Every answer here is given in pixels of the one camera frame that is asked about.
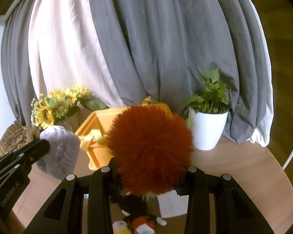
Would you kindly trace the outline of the lavender knitted plush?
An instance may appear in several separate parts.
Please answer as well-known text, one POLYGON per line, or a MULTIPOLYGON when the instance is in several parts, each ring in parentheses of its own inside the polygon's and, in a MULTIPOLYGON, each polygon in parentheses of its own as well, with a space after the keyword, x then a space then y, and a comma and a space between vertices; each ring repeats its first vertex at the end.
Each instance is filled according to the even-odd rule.
POLYGON ((50 143, 49 152, 37 162, 44 173, 62 180, 73 173, 80 152, 80 139, 62 126, 52 126, 40 133, 50 143))

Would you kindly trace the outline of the mickey mouse plush toy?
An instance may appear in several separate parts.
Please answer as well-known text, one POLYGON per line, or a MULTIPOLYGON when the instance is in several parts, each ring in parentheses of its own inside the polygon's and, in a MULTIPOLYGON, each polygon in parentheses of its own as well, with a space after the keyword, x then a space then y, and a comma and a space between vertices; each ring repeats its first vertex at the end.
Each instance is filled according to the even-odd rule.
POLYGON ((166 226, 167 222, 147 212, 147 204, 137 195, 120 196, 118 206, 125 215, 123 220, 113 223, 113 231, 118 234, 153 234, 155 225, 166 226))

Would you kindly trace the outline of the orange fluffy pompom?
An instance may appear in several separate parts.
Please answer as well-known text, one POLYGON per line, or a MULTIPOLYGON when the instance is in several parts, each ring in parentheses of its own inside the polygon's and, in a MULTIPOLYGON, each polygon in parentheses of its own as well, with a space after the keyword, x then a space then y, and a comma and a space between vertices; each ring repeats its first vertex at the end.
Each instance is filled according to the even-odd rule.
POLYGON ((181 116, 156 105, 124 110, 105 139, 124 190, 134 195, 173 190, 190 166, 192 132, 181 116))

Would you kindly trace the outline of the patterned woven cushion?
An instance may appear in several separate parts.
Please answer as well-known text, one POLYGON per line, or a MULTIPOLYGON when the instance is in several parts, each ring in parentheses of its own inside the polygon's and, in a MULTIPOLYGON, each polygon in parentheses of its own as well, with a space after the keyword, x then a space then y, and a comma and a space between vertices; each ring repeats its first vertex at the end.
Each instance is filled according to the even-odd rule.
POLYGON ((19 121, 14 121, 5 131, 0 140, 0 157, 14 150, 19 150, 36 138, 39 138, 38 127, 23 126, 19 121))

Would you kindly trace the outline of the sunflower bouquet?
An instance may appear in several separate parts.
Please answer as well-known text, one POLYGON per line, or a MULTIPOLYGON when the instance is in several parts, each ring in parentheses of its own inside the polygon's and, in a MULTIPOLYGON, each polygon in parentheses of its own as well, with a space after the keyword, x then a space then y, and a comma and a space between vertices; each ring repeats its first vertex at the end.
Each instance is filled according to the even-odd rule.
POLYGON ((76 85, 65 90, 54 89, 47 95, 40 94, 31 102, 31 123, 40 130, 67 121, 83 107, 96 111, 107 109, 108 106, 84 86, 76 85))

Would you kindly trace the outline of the white folded napkin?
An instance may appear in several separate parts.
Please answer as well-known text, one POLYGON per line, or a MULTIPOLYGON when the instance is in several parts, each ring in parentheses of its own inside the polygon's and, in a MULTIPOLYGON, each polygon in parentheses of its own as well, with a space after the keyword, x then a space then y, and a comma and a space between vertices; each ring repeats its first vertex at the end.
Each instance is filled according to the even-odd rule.
POLYGON ((173 218, 187 214, 188 195, 180 196, 175 190, 157 196, 162 218, 173 218))

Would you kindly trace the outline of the orange plastic crate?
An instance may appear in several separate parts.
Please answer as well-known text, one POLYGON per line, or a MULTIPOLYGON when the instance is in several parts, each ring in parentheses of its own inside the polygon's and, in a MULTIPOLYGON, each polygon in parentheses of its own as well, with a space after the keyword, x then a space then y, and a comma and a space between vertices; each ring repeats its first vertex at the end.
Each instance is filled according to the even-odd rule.
MULTIPOLYGON (((158 110, 162 110, 166 117, 173 117, 167 104, 152 103, 148 98, 142 101, 141 105, 92 112, 75 132, 81 141, 81 150, 86 152, 89 157, 88 168, 90 170, 95 171, 108 165, 112 155, 106 147, 105 135, 111 129, 113 121, 120 113, 137 106, 141 107, 140 109, 144 108, 144 111, 146 111, 146 109, 157 108, 158 110)), ((142 121, 143 117, 146 117, 145 113, 138 117, 138 127, 146 130, 150 127, 150 121, 155 121, 155 118, 154 115, 152 115, 152 118, 149 118, 148 121, 142 121)))

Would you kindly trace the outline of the white plant pot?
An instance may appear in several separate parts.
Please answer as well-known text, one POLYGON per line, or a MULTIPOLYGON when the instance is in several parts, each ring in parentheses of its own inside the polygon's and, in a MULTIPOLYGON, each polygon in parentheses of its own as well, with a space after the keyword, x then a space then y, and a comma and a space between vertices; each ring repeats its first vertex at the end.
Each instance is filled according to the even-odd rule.
POLYGON ((222 136, 228 113, 200 113, 189 109, 187 125, 193 134, 193 145, 198 150, 215 148, 222 136))

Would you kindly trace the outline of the green pothos plant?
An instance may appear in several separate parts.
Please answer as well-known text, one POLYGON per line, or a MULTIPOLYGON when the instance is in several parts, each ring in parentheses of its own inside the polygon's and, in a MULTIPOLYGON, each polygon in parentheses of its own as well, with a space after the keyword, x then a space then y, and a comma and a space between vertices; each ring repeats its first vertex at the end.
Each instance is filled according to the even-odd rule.
POLYGON ((219 69, 211 70, 209 75, 204 75, 201 70, 199 72, 205 82, 204 91, 191 95, 184 111, 188 108, 195 113, 223 114, 232 110, 231 89, 221 82, 219 69))

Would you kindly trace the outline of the pale pink curtain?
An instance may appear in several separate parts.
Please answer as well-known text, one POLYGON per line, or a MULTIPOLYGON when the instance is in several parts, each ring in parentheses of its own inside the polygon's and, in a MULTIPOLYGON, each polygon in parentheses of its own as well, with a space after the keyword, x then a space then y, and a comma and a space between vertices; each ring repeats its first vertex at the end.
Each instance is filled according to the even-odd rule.
POLYGON ((108 70, 89 0, 36 0, 28 31, 36 95, 84 86, 108 107, 123 107, 108 70))

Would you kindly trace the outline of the grey curtain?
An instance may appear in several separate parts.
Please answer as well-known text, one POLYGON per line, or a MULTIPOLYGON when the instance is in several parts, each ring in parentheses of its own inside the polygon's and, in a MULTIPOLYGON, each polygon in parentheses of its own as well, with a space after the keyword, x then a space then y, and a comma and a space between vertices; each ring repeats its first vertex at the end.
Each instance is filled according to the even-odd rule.
MULTIPOLYGON (((17 0, 1 43, 4 89, 16 119, 31 123, 34 91, 28 31, 36 0, 17 0)), ((98 40, 124 106, 146 97, 182 112, 218 68, 233 109, 223 135, 267 146, 274 117, 272 73, 251 0, 89 0, 98 40)))

